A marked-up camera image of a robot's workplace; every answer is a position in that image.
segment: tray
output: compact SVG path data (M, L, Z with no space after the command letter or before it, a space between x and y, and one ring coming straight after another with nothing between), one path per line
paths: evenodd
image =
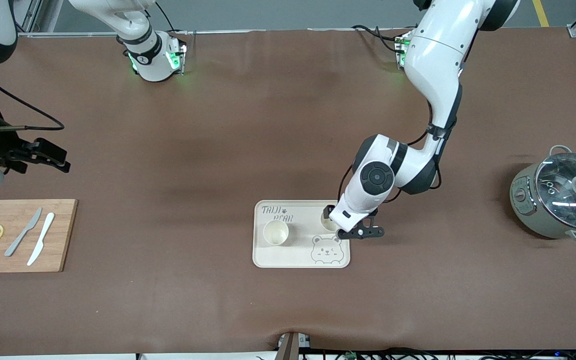
M334 268L350 263L350 240L338 239L322 225L322 212L336 200L261 200L254 207L252 260L260 268ZM288 225L285 243L272 246L264 239L266 223Z

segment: white robot link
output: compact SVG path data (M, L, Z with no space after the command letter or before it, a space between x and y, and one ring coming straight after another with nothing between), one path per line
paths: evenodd
M153 30L144 11L156 0L70 0L72 6L101 20L117 32L132 68L144 80L162 82L183 74L186 43L165 31Z
M431 119L419 150L382 134L363 141L352 163L352 178L336 206L324 210L339 239L381 237L374 226L377 207L393 188L407 194L429 189L438 176L446 141L457 123L462 99L459 75L479 30L494 31L510 19L520 0L413 0L427 9L419 25L395 39L398 64L425 96ZM370 219L368 226L364 219Z

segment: wooden cutting board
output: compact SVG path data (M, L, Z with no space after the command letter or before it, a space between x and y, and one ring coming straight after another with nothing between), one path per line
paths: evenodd
M39 221L23 237L10 257L4 253L28 225L38 208L42 208ZM77 200L0 200L0 225L4 234L0 238L0 272L60 272L64 268L68 242L71 238ZM54 213L52 225L43 239L43 250L37 260L26 265L39 239L48 213Z

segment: table surface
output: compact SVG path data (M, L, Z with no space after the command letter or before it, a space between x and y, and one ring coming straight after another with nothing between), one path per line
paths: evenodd
M257 268L254 206L334 198L363 139L423 132L426 100L365 32L188 40L186 74L160 83L114 38L21 38L0 66L66 123L21 135L72 163L10 173L0 199L79 200L62 273L0 274L0 355L263 351L287 331L338 349L576 349L576 243L526 231L508 200L550 146L576 151L566 29L478 36L443 186L380 207L386 235L352 242L343 269Z

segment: knife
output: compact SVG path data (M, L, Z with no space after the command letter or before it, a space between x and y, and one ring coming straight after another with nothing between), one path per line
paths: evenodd
M10 257L15 253L15 250L17 250L19 243L21 243L21 240L25 237L26 233L32 230L32 228L34 228L35 225L37 225L37 222L39 221L39 216L41 216L41 214L42 214L42 208L40 207L37 209L37 212L34 213L34 216L32 216L32 219L30 219L30 222L28 223L28 225L25 226L25 229L21 232L21 234L19 234L19 236L16 237L16 239L14 240L14 242L10 244L10 246L6 249L4 256Z
M37 244L34 246L34 250L32 251L32 255L30 255L30 259L28 259L28 266L32 265L39 254L44 249L44 238L46 237L46 233L48 232L48 228L53 223L53 219L55 218L54 212L48 212L46 215L46 220L43 222L43 228L41 229L41 234L39 235L39 240L37 240Z

